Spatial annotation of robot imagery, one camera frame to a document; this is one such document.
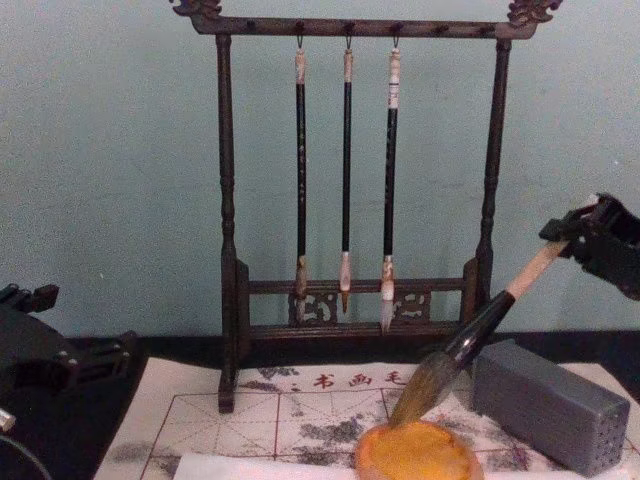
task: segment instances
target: black brush handle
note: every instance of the black brush handle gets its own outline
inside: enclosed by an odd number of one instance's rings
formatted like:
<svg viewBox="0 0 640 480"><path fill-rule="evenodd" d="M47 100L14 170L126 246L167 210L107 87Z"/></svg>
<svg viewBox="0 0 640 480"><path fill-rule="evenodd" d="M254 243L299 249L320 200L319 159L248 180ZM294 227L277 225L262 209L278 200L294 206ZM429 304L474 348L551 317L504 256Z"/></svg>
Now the black brush handle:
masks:
<svg viewBox="0 0 640 480"><path fill-rule="evenodd" d="M307 243L307 140L305 133L304 83L296 84L296 127L298 138L298 256Z"/></svg>
<svg viewBox="0 0 640 480"><path fill-rule="evenodd" d="M349 251L351 196L351 82L344 82L344 130L342 133L342 251Z"/></svg>
<svg viewBox="0 0 640 480"><path fill-rule="evenodd" d="M445 348L459 369L467 366L480 353L489 336L498 327L516 299L503 290L487 303L476 317Z"/></svg>
<svg viewBox="0 0 640 480"><path fill-rule="evenodd" d="M396 133L398 109L390 108L387 114L387 161L384 184L384 255L393 254L393 193L396 175Z"/></svg>

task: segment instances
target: brush handle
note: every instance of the brush handle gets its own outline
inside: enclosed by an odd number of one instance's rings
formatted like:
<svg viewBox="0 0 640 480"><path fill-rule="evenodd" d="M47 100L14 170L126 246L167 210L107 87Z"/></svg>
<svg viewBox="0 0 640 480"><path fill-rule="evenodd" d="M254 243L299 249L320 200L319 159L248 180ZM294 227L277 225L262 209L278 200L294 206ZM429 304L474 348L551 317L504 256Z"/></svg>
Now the brush handle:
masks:
<svg viewBox="0 0 640 480"><path fill-rule="evenodd" d="M458 369L466 367L480 353L515 301L509 292L501 291L449 342L445 353L455 361Z"/></svg>
<svg viewBox="0 0 640 480"><path fill-rule="evenodd" d="M524 295L560 253L569 245L568 241L548 242L526 267L514 278L506 290L517 300Z"/></svg>
<svg viewBox="0 0 640 480"><path fill-rule="evenodd" d="M393 254L393 194L396 172L396 135L398 131L398 93L400 89L400 51L394 48L389 60L389 99L387 113L387 161L384 186L385 256Z"/></svg>
<svg viewBox="0 0 640 480"><path fill-rule="evenodd" d="M351 76L353 54L344 52L344 118L342 132L342 251L349 251L349 206L351 196Z"/></svg>
<svg viewBox="0 0 640 480"><path fill-rule="evenodd" d="M511 306L529 290L568 243L565 241L548 242L511 281L509 286L486 304L473 321L451 340L445 352L455 360L459 368L464 368L475 358Z"/></svg>
<svg viewBox="0 0 640 480"><path fill-rule="evenodd" d="M296 53L296 130L298 152L298 257L306 253L307 240L307 141L304 104L304 50Z"/></svg>

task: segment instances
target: light blue wall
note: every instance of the light blue wall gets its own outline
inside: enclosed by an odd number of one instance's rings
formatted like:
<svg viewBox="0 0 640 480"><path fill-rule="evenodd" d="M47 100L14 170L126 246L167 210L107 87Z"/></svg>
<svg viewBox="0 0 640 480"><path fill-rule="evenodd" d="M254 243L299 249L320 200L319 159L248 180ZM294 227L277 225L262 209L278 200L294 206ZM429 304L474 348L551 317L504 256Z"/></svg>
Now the light blue wall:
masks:
<svg viewBox="0 0 640 480"><path fill-rule="evenodd" d="M227 1L227 15L505 18L508 0ZM636 2L567 0L511 56L494 231L494 291L541 245L540 227L592 191L640 212ZM41 315L67 335L220 332L216 60L165 1L4 2L0 7L0 282L54 282ZM343 39L305 40L312 278L340 247ZM354 274L382 250L389 39L354 39ZM459 275L479 232L495 59L487 41L405 40L398 136L399 277ZM292 278L292 38L232 46L237 246L252 278ZM435 300L454 319L454 299ZM353 300L374 318L378 299ZM282 301L252 302L282 321ZM561 261L502 330L640 327L640 305Z"/></svg>

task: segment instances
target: black machine part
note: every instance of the black machine part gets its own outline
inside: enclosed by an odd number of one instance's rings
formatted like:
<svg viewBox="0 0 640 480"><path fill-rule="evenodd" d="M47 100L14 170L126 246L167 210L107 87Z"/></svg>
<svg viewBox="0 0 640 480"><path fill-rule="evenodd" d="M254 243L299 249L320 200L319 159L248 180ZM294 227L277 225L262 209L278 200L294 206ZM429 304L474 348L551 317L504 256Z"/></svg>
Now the black machine part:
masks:
<svg viewBox="0 0 640 480"><path fill-rule="evenodd" d="M55 304L58 287L33 294L12 284L0 290L0 397L22 387L58 393L105 379L123 377L136 335L127 332L104 344L81 350L27 311Z"/></svg>
<svg viewBox="0 0 640 480"><path fill-rule="evenodd" d="M640 219L613 196L598 197L594 205L572 210L561 220L550 220L540 238L569 241L560 256L573 256L584 271L640 300Z"/></svg>

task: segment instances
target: brush rack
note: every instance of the brush rack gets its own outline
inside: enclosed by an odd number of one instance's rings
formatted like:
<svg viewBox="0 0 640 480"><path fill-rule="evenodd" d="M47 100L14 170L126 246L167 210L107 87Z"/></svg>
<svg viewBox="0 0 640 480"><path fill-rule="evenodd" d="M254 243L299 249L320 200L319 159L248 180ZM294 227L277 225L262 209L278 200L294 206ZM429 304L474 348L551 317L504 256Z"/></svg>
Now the brush rack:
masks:
<svg viewBox="0 0 640 480"><path fill-rule="evenodd" d="M474 312L490 298L493 250L491 232L500 170L500 149L504 123L509 52L513 40L527 40L539 23L552 17L562 0L514 0L505 22L447 22L406 20L361 20L325 18L225 17L220 0L180 0L174 11L189 17L199 34L215 35L218 60L218 130L220 185L222 190L222 336L224 365L218 386L220 412L232 412L234 388L241 360L253 341L297 341L300 339L347 338L354 344L379 337L377 322L338 323L339 282L312 280L307 286L306 315L298 322L295 315L294 281L256 281L249 279L249 268L238 259L234 243L234 157L231 84L231 39L234 35L305 37L389 37L449 38L493 40L496 68L485 163L484 198L481 209L480 238L475 256L465 264L459 278L397 279L395 317L387 336L393 340L419 336L427 341L441 340L469 322ZM380 279L354 280L351 293L380 291ZM457 322L432 321L429 305L432 292L461 292ZM249 320L251 295L288 295L289 324L252 326Z"/></svg>

